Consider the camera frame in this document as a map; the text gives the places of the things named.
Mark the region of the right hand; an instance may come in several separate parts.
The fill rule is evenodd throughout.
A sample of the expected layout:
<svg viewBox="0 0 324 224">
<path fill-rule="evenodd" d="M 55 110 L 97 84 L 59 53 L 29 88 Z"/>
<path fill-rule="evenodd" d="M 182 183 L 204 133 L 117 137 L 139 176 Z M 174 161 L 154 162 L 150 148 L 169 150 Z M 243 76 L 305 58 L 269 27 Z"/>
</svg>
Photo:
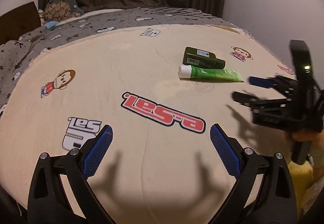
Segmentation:
<svg viewBox="0 0 324 224">
<path fill-rule="evenodd" d="M 323 147 L 323 131 L 315 132 L 308 129 L 303 129 L 294 133 L 285 131 L 285 138 L 289 145 L 293 144 L 294 142 L 310 141 L 314 148 Z"/>
</svg>

